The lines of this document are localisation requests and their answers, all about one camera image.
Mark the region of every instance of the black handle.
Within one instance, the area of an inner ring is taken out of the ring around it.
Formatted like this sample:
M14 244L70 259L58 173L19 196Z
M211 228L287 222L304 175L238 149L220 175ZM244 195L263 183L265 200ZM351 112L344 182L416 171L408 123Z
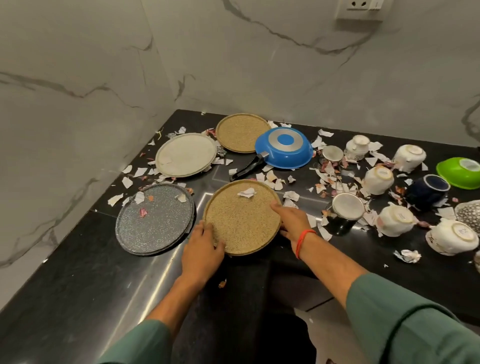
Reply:
M247 166L244 169L238 171L237 173L235 173L230 177L230 182L239 180L241 177L249 174L251 171L253 171L255 168L257 168L264 162L265 162L265 158L261 154L257 154L255 158L253 158L253 160L249 164L247 164Z

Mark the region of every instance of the white cup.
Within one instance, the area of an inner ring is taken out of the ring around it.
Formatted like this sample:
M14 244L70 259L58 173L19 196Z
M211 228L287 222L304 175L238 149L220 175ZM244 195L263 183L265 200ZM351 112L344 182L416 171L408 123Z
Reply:
M363 188L370 194L382 194L389 189L394 182L393 173L387 167L373 167L365 174Z
M382 234L395 237L412 230L416 222L417 219L409 209L392 205L380 212L375 225Z
M474 250L479 237L468 225L456 220L441 219L426 235L428 245L443 255L455 255Z
M362 160L368 153L370 139L364 135L356 135L347 142L345 156L352 160Z
M396 151L393 162L399 171L410 173L420 165L426 157L427 153L419 146L405 144Z

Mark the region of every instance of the switch plate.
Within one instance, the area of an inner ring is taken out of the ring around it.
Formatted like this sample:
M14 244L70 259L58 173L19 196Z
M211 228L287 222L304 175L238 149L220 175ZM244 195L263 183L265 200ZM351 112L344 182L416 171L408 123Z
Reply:
M338 0L337 19L383 21L394 0Z

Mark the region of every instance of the white marble wall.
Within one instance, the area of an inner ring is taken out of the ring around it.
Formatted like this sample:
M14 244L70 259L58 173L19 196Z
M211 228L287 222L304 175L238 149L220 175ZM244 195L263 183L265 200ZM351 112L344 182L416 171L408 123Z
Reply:
M140 0L0 12L0 308L174 110Z
M184 109L476 146L480 2L395 0L380 25L337 0L142 0Z

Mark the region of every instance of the red wrist band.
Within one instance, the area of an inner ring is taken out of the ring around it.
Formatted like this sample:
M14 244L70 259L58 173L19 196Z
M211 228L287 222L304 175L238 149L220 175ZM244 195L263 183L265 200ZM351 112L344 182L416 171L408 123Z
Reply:
M303 244L303 240L305 239L305 235L307 235L309 232L313 232L315 235L317 234L315 230L304 230L300 234L299 240L297 241L297 249L295 249L295 256L297 259L300 259L299 254L300 254L300 248L301 245Z

